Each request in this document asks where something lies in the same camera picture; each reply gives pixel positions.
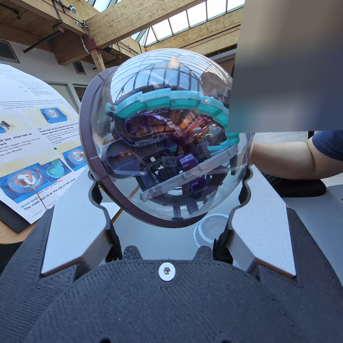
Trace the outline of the clear maze ball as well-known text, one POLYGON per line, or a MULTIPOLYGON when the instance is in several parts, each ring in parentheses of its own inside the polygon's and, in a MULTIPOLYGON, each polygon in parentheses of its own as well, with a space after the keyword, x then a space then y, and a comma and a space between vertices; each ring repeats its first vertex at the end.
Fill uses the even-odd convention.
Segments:
POLYGON ((232 77, 190 50, 159 49, 100 72, 79 111, 92 175, 150 225, 192 225, 222 203, 248 167, 252 133, 229 128, 232 77))

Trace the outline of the printed instruction sheet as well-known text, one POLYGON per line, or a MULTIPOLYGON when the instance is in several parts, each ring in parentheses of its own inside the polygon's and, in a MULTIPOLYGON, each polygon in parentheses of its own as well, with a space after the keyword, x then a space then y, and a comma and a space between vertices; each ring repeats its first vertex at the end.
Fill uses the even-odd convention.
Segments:
POLYGON ((50 85, 12 66, 0 71, 0 197, 29 224, 85 170, 79 115, 50 85))

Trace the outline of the dark blue shirt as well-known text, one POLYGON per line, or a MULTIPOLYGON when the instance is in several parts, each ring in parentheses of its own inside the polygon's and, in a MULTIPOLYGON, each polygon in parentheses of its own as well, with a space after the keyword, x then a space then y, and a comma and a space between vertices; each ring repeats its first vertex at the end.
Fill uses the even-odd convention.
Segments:
POLYGON ((312 137, 315 148, 324 155, 338 161, 343 161, 343 131, 318 131, 312 137))

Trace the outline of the clear plastic ball stand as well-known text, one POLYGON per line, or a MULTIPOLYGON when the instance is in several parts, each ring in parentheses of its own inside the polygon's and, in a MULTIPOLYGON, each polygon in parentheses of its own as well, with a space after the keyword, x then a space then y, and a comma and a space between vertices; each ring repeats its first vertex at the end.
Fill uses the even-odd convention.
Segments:
POLYGON ((224 232, 229 216, 225 214, 210 214, 200 220, 193 232, 197 247, 209 246, 213 248, 214 239, 218 239, 224 232))

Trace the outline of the black ceiling pipe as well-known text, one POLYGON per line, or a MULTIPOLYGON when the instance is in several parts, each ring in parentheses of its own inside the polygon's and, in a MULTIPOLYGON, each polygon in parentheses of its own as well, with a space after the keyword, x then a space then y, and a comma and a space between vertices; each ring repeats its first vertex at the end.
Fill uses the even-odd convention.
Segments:
POLYGON ((59 36, 60 34, 64 33, 64 30, 62 28, 58 28, 54 33, 50 34, 49 36, 44 37, 43 39, 39 40, 38 42, 36 42, 35 44, 29 46, 28 48, 23 50, 23 53, 27 53, 29 51, 31 51, 32 49, 38 47, 39 45, 46 43, 50 40, 52 40, 53 38, 59 36))

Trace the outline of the large wall vent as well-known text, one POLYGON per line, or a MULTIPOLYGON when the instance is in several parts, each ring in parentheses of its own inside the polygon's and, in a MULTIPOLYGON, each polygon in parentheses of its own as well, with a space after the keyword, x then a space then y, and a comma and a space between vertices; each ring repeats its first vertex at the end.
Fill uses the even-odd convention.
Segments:
POLYGON ((9 41, 0 39, 0 61, 20 64, 9 41))

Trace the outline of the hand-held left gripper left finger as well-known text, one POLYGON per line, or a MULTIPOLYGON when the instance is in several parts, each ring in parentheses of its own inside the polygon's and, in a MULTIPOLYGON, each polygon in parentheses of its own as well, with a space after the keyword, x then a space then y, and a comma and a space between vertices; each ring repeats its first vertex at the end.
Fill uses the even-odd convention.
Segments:
POLYGON ((106 195, 105 207, 97 204, 92 190, 99 188, 84 170, 55 203, 41 268, 43 276, 77 263, 88 271, 108 254, 111 243, 106 229, 120 208, 106 195))

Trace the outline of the person's right forearm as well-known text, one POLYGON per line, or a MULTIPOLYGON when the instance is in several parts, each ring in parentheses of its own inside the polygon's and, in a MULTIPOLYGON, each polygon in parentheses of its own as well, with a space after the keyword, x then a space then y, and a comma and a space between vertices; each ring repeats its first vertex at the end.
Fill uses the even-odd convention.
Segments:
POLYGON ((343 162, 307 142, 253 143, 250 161, 262 173, 294 180, 319 180, 343 172, 343 162))

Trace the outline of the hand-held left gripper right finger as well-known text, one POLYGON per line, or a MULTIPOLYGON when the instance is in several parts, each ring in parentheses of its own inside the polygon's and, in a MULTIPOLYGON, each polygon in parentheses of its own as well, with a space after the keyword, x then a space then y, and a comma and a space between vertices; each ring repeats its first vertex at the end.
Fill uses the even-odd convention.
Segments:
POLYGON ((248 273, 261 265, 295 277, 286 204, 255 166, 249 169, 246 201, 235 208, 229 207, 230 216, 220 213, 233 229, 233 237, 227 243, 233 265, 248 273))

